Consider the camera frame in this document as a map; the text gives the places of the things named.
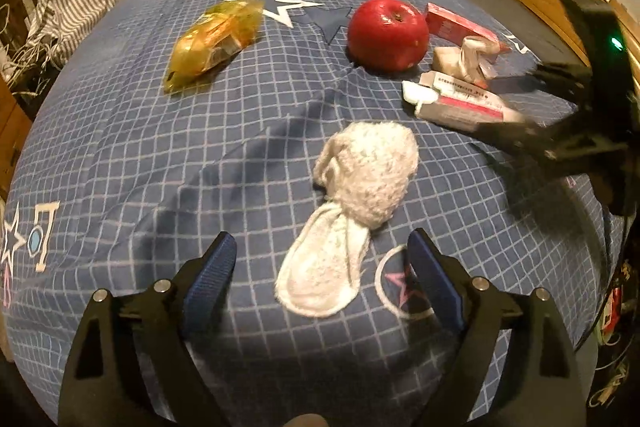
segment wire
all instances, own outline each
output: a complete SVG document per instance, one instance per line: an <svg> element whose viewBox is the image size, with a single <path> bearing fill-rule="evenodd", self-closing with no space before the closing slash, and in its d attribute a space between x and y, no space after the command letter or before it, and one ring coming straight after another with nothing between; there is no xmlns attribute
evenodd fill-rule
<svg viewBox="0 0 640 427"><path fill-rule="evenodd" d="M596 367L595 370L596 371L600 371L600 370L606 369L607 367L611 367L612 365L615 365L616 363L618 363L622 359L622 357L624 357L626 355L626 352L628 351L629 346L631 346L631 344L633 344L633 341L634 341L634 336L631 335L631 338L629 339L628 343L626 343L625 349L622 350L622 353L620 353L615 360L613 360L612 362L607 363L607 365L603 365L601 367Z"/></svg>
<svg viewBox="0 0 640 427"><path fill-rule="evenodd" d="M636 155L634 154L632 156L632 165L631 165L631 169L626 173L626 181L625 181L625 186L627 187L626 193L625 193L625 201L623 202L623 209L626 213L626 210L629 206L630 203L630 194L631 194L631 182L633 180L634 174L636 172L636 167L637 167L637 163L638 163L638 158L636 157ZM589 338L589 336L591 335L592 331L598 326L598 321L600 320L600 317L602 316L602 312L604 311L605 306L607 305L607 300L609 299L609 294L613 291L613 285L616 279L616 273L620 272L620 269L622 269L622 265L625 262L625 250L626 250L626 235L628 232L628 224L629 224L629 217L625 216L625 222L623 225L623 231L622 231L622 240L620 241L620 253L618 254L618 261L616 263L616 267L613 270L613 273L611 274L611 279L609 281L609 284L607 285L607 291L604 294L604 299L602 301L602 304L600 305L600 308L598 309L598 313L596 314L596 318L593 321L593 324L591 325L591 327L589 329L587 329L581 336L580 340L578 341L578 343L575 346L575 351L578 351L583 345L584 343L587 341L587 339Z"/></svg>
<svg viewBox="0 0 640 427"><path fill-rule="evenodd" d="M9 3L4 3L2 6L0 6L0 10L4 10L4 8L6 7L6 17L4 18L4 26L2 27L2 30L0 30L0 33L4 33L4 31L6 30L6 27L9 25L9 12L11 11L11 7L9 6Z"/></svg>
<svg viewBox="0 0 640 427"><path fill-rule="evenodd" d="M614 335L617 335L616 341L615 342L605 341L604 343L605 346L615 346L617 343L619 343L620 339L622 338L622 335L620 335L620 333L618 333L617 331L614 331L613 333L611 333L611 338L613 338Z"/></svg>
<svg viewBox="0 0 640 427"><path fill-rule="evenodd" d="M34 9L33 9L34 19L32 21L32 25L31 25L32 27L30 28L29 35L37 33L37 32L34 32L33 26L38 25L40 29L44 27L45 25L44 14L47 11L48 5L49 5L49 0L38 0L36 2L36 5L34 6ZM4 21L4 27L2 28L2 31L0 31L0 33L3 33L6 31L9 23L9 12L11 9L10 6L8 4L5 4L4 6L0 7L0 10L4 9L5 6L7 7L6 19ZM44 75L47 67L51 65L53 68L57 69L58 71L62 69L62 65L59 65L56 63L56 57L55 57L57 48L59 47L59 45L62 43L62 40L63 40L62 28L59 23L58 23L57 30L59 32L59 38L55 38L47 34L41 34L38 38L33 39L33 41L25 42L25 44L23 44L20 48L18 48L15 51L15 53L12 54L13 56L10 58L9 58L10 54L8 52L9 46L5 48L5 53L6 53L6 56L8 57L8 60L6 60L2 65L2 67L0 68L0 73L2 74L2 76L4 76L5 71L8 71L8 70L10 71L8 78L5 77L4 79L6 81L7 86L12 91L12 93L33 96L33 97L39 96L41 93L43 93L47 85L50 83L50 78L46 78L46 76ZM46 40L48 39L53 39L54 41L53 44L51 44L50 42L47 42ZM18 79L20 79L20 76L24 73L24 71L29 70L34 66L37 66L38 60L43 53L44 53L44 59L40 64L40 71L37 73L37 85L35 87L35 90L34 91L14 90L14 88L17 85Z"/></svg>
<svg viewBox="0 0 640 427"><path fill-rule="evenodd" d="M609 398L611 398L614 394L614 389L619 386L622 385L623 383L626 382L626 379L629 376L629 368L628 365L626 368L623 368L623 370L617 374L614 378L612 378L611 380L609 380L609 383L603 387L602 389L597 390L595 393L593 393L590 397L590 399L588 400L587 404L589 407L599 407L601 405L606 404L609 401ZM607 394L605 396L604 400L600 400L600 398L605 395L605 393L609 392L609 394Z"/></svg>

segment cable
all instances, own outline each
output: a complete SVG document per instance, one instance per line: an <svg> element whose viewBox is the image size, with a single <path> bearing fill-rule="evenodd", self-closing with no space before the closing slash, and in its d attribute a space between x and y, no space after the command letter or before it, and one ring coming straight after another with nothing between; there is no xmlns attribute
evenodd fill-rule
<svg viewBox="0 0 640 427"><path fill-rule="evenodd" d="M615 360L613 360L612 362L609 362L606 365L603 365L601 367L596 367L595 370L596 371L600 371L602 369L606 369L607 367L611 367L612 365L617 364L622 359L622 357L624 357L626 355L626 352L628 351L629 346L631 346L631 344L633 344L633 341L634 341L634 337L632 335L631 338L629 339L628 343L626 344L625 349L622 350L622 353L620 353Z"/></svg>
<svg viewBox="0 0 640 427"><path fill-rule="evenodd" d="M615 346L617 343L619 343L620 339L622 338L622 335L620 335L620 333L618 333L617 331L614 331L613 333L611 333L611 338L613 338L614 335L617 335L616 341L615 342L611 342L610 340L605 341L604 343L605 346Z"/></svg>
<svg viewBox="0 0 640 427"><path fill-rule="evenodd" d="M0 6L0 11L2 11L4 8L7 8L6 17L4 19L4 26L2 27L2 30L0 30L0 33L6 32L6 29L9 25L9 12L11 7L8 4L4 4ZM53 45L50 44L50 42L43 42L46 37L46 35L41 35L36 42L25 43L15 51L13 57L11 58L9 54L9 46L2 47L4 49L6 59L4 60L4 63L0 68L0 74L2 74L5 83L7 84L9 89L12 90L12 93L25 94L34 97L38 96L46 88L46 84L48 82L47 79L42 77L42 73L44 73L47 66L51 64L56 69L60 69L53 60L53 52L59 42L55 42ZM13 91L12 88L15 87L17 79L20 78L21 74L23 74L24 71L29 70L30 68L33 68L37 65L38 58L43 52L44 60L40 65L40 74L38 75L38 85L36 86L36 90L20 92Z"/></svg>
<svg viewBox="0 0 640 427"><path fill-rule="evenodd" d="M633 160L632 160L632 165L631 165L631 169L626 173L626 187L628 187L628 189L626 190L625 193L625 201L623 203L623 208L626 210L629 206L630 203L630 194L632 192L631 190L631 182L634 178L634 173L636 172L636 167L637 167L637 163L638 163L638 159L636 158L636 155L633 155ZM578 341L578 343L575 346L575 351L577 352L583 345L584 343L587 341L587 339L589 338L589 336L591 335L591 333L593 332L593 330L598 326L598 321L600 320L600 317L602 316L602 312L604 311L605 306L607 305L607 300L609 299L609 294L612 292L613 290L613 285L614 285L614 281L616 279L616 273L620 272L620 269L622 269L622 265L625 262L625 250L626 250L626 234L628 232L628 224L629 224L629 217L625 216L625 222L623 225L623 230L622 230L622 240L620 241L620 253L618 254L618 261L616 263L616 267L613 270L613 273L611 274L611 279L609 281L609 284L607 285L607 291L604 294L604 299L602 301L602 304L600 305L599 309L598 309L598 313L596 314L595 320L593 321L593 324L591 325L590 328L588 328L581 336L580 340Z"/></svg>
<svg viewBox="0 0 640 427"><path fill-rule="evenodd" d="M623 370L618 373L614 378L609 380L609 383L603 387L602 389L597 390L595 393L591 395L587 404L589 407L599 407L601 405L606 404L609 399L613 396L613 390L623 383L626 382L626 379L629 375L628 364L626 367L623 367Z"/></svg>

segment yellow plastic packaging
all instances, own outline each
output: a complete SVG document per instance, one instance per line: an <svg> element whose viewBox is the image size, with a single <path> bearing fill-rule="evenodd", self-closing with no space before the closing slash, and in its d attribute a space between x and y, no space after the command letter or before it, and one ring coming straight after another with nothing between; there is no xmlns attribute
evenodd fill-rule
<svg viewBox="0 0 640 427"><path fill-rule="evenodd" d="M164 92L190 87L199 75L254 42L263 6L261 0L235 0L208 8L175 43L162 81Z"/></svg>

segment white star pattern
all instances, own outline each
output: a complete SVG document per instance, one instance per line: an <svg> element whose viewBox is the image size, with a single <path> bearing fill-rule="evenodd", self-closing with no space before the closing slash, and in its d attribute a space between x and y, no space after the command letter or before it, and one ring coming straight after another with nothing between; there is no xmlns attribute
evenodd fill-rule
<svg viewBox="0 0 640 427"><path fill-rule="evenodd" d="M276 0L277 2L290 3L288 6L278 6L278 13L273 13L269 10L262 10L262 14L265 17L271 17L273 20L278 21L280 24L284 24L289 28L293 28L293 22L289 17L289 11L294 8L305 8L307 6L321 6L322 3L308 2L303 0Z"/></svg>
<svg viewBox="0 0 640 427"><path fill-rule="evenodd" d="M18 223L20 222L20 204L16 203L15 205L15 213L14 213L14 222L9 225L6 221L4 222L4 248L2 250L2 257L0 258L0 265L7 261L9 266L9 273L11 277L14 277L14 254L18 248L22 247L27 243L24 237L20 235L18 232ZM9 241L9 234L13 234L15 242L12 243Z"/></svg>

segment bed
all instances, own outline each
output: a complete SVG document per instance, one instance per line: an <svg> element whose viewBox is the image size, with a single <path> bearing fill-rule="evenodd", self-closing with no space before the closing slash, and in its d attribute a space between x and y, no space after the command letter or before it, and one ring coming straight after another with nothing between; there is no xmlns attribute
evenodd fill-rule
<svg viewBox="0 0 640 427"><path fill-rule="evenodd" d="M235 426L273 427L307 412L338 427L411 423L456 349L402 252L388 254L417 227L500 289L548 288L580 339L623 234L588 177L548 181L530 162L415 120L397 79L344 53L348 13L365 0L265 0L259 40L210 86L163 94L175 39L217 1L122 0L63 69L20 156L5 213L4 315L15 362L50 417L94 290L123 295L171 278L221 230L236 238L238 261L219 312L190 349ZM539 60L481 0L407 1L497 32L513 48L499 74ZM549 56L562 55L547 44ZM431 39L419 71L437 45L446 42ZM572 110L543 92L509 102L541 122ZM410 128L418 171L372 236L356 299L327 319L301 317L274 299L274 279L322 203L311 172L324 142L363 120ZM474 415L488 410L507 346L501 335ZM148 385L167 414L152 375Z"/></svg>

